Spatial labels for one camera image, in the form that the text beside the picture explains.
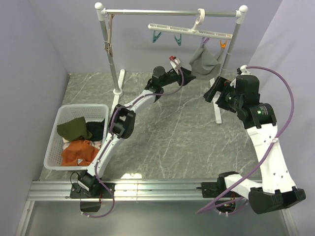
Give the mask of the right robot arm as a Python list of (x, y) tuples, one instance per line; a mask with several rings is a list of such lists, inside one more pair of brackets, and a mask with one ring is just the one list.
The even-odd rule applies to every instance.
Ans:
[(217, 106), (236, 113), (243, 123), (255, 149), (262, 182), (249, 180), (238, 172), (219, 174), (219, 195), (199, 212), (214, 208), (217, 200), (232, 192), (247, 199), (256, 214), (286, 209), (305, 200), (304, 189), (296, 186), (286, 166), (274, 110), (270, 104), (259, 101), (259, 79), (239, 75), (231, 82), (219, 76), (204, 94), (205, 100), (211, 102), (216, 93), (220, 94)]

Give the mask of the wooden clip hanger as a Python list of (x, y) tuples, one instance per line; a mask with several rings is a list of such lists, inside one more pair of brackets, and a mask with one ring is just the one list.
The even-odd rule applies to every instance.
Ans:
[(106, 52), (112, 57), (113, 51), (112, 51), (112, 33), (113, 33), (113, 18), (114, 14), (108, 15), (108, 31), (107, 31), (107, 41), (105, 43), (105, 50)]

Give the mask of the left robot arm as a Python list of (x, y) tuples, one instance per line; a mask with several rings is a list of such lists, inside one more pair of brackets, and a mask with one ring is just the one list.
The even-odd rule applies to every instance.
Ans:
[(182, 88), (195, 78), (190, 70), (183, 67), (176, 67), (167, 72), (164, 67), (157, 66), (144, 90), (135, 99), (124, 105), (116, 105), (103, 146), (86, 171), (78, 176), (77, 183), (83, 194), (93, 198), (100, 192), (104, 170), (117, 147), (133, 133), (136, 114), (157, 102), (161, 96), (166, 96), (164, 86), (177, 83), (179, 88)]

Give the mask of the black underwear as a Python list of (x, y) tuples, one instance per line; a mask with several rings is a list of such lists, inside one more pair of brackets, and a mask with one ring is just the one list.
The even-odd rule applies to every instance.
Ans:
[(105, 120), (101, 122), (90, 121), (86, 123), (87, 130), (92, 134), (90, 141), (97, 142), (103, 139)]

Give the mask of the grey underwear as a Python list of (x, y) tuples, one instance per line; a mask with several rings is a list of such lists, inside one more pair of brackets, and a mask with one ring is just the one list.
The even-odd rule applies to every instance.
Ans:
[(201, 44), (191, 57), (191, 74), (197, 80), (210, 80), (219, 75), (224, 49), (212, 55), (205, 44)]

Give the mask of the olive green underwear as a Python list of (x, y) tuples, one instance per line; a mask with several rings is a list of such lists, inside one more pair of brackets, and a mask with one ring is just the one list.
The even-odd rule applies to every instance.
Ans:
[(57, 126), (57, 133), (67, 141), (89, 140), (93, 135), (87, 129), (84, 117), (75, 118)]

